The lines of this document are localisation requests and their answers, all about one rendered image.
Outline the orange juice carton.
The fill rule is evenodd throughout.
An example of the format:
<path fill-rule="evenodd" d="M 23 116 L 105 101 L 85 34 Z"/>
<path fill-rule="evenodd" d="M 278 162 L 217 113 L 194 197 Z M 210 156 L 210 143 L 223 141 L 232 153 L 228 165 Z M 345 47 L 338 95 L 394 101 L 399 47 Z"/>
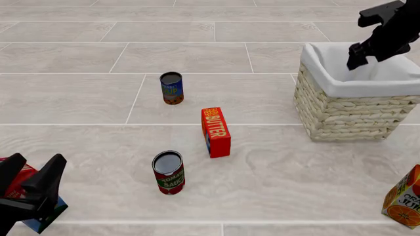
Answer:
<path fill-rule="evenodd" d="M 387 193 L 381 213 L 410 229 L 420 226 L 420 165 Z"/>

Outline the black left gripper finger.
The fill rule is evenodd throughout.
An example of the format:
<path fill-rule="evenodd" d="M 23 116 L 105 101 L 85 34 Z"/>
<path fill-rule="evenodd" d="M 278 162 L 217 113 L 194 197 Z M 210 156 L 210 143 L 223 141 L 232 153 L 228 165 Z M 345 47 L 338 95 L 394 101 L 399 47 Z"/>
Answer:
<path fill-rule="evenodd" d="M 58 190 L 67 160 L 63 155 L 54 155 L 38 172 L 23 181 L 27 200 L 37 210 L 54 209 L 58 202 Z"/>
<path fill-rule="evenodd" d="M 26 159 L 19 153 L 15 153 L 0 162 L 0 197 L 5 196 L 12 181 L 17 177 Z"/>

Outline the woven cream wicker basket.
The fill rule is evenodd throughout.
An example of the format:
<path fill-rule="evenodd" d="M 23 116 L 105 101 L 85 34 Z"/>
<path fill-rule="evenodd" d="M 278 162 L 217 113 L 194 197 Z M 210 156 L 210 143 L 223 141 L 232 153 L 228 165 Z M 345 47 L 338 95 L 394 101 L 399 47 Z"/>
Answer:
<path fill-rule="evenodd" d="M 294 103 L 313 141 L 380 140 L 420 104 L 420 96 L 332 98 L 300 59 Z"/>

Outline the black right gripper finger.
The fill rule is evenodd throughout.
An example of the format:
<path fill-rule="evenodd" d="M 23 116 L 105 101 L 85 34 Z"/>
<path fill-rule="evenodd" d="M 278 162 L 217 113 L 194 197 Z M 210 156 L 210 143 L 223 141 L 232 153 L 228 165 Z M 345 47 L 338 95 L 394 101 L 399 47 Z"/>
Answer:
<path fill-rule="evenodd" d="M 393 24 L 402 27 L 407 24 L 399 13 L 404 5 L 402 1 L 391 1 L 360 11 L 358 26 L 364 28 L 376 24 L 383 26 Z"/>
<path fill-rule="evenodd" d="M 355 43 L 348 49 L 348 61 L 346 66 L 349 70 L 368 64 L 367 57 L 374 56 L 374 50 L 370 42 Z"/>

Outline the blue alphabet soup can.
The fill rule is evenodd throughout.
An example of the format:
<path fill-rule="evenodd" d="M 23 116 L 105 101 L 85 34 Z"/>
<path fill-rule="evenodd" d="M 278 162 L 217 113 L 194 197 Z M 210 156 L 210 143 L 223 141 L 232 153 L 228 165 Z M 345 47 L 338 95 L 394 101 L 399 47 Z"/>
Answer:
<path fill-rule="evenodd" d="M 184 93 L 182 75 L 178 72 L 166 72 L 159 78 L 163 100 L 166 104 L 177 105 L 183 102 Z"/>

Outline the red butter box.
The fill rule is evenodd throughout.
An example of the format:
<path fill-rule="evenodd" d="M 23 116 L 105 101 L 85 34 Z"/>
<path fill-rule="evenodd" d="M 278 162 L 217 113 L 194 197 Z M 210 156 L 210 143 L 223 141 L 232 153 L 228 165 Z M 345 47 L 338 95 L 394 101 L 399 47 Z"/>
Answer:
<path fill-rule="evenodd" d="M 231 135 L 221 108 L 202 109 L 201 126 L 210 158 L 229 156 Z"/>

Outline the red and blue printed carton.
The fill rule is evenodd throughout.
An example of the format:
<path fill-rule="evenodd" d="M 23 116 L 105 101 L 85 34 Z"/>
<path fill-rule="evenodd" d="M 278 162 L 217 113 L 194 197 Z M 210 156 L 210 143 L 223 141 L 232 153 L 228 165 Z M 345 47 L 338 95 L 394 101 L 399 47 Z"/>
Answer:
<path fill-rule="evenodd" d="M 9 186 L 5 196 L 0 198 L 8 198 L 8 199 L 18 199 L 18 200 L 27 200 L 26 198 L 26 190 L 21 186 L 22 182 L 30 178 L 33 174 L 38 172 L 35 168 L 26 164 L 23 166 L 21 171 L 18 173 L 17 177 L 12 181 L 12 184 Z M 54 220 L 58 218 L 59 215 L 61 215 L 66 209 L 68 208 L 68 205 L 58 196 L 58 204 L 55 208 L 55 214 L 54 214 Z M 23 222 L 26 226 L 30 227 L 31 229 L 33 226 L 30 226 L 30 224 L 34 222 L 25 221 Z"/>

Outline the white cloth basket liner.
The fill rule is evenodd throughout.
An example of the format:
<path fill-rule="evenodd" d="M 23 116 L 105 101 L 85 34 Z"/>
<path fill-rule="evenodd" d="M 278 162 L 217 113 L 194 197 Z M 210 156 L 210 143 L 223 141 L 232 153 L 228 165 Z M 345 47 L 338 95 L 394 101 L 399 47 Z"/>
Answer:
<path fill-rule="evenodd" d="M 332 98 L 420 96 L 420 66 L 403 55 L 382 62 L 367 57 L 368 64 L 347 68 L 352 43 L 307 43 L 301 62 L 318 86 Z"/>

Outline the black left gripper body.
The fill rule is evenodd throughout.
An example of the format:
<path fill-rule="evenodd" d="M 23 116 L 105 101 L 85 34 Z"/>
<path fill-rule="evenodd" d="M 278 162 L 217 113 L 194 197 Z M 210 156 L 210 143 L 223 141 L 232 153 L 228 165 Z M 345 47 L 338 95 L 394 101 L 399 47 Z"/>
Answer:
<path fill-rule="evenodd" d="M 58 201 L 49 198 L 18 200 L 0 198 L 0 236 L 6 236 L 16 222 L 30 221 L 33 230 L 41 233 L 54 221 Z"/>

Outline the red tomato sauce can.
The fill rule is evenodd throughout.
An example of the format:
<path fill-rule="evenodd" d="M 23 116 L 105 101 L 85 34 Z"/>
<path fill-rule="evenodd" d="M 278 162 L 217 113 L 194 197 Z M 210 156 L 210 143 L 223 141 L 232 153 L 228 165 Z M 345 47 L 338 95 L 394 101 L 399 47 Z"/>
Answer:
<path fill-rule="evenodd" d="M 152 168 L 159 190 L 166 195 L 175 195 L 185 185 L 184 163 L 177 151 L 163 151 L 152 161 Z"/>

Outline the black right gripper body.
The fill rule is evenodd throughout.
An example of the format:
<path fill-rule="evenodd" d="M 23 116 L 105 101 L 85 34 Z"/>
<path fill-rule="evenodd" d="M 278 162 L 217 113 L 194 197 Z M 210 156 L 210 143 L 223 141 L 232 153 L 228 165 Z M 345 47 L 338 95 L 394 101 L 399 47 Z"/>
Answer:
<path fill-rule="evenodd" d="M 393 24 L 379 25 L 364 41 L 371 43 L 374 57 L 378 62 L 407 52 L 404 47 L 412 41 L 412 29 L 409 27 L 409 23 L 412 21 L 412 9 L 411 7 L 402 7 L 399 13 L 406 20 L 406 25 L 402 27 Z"/>

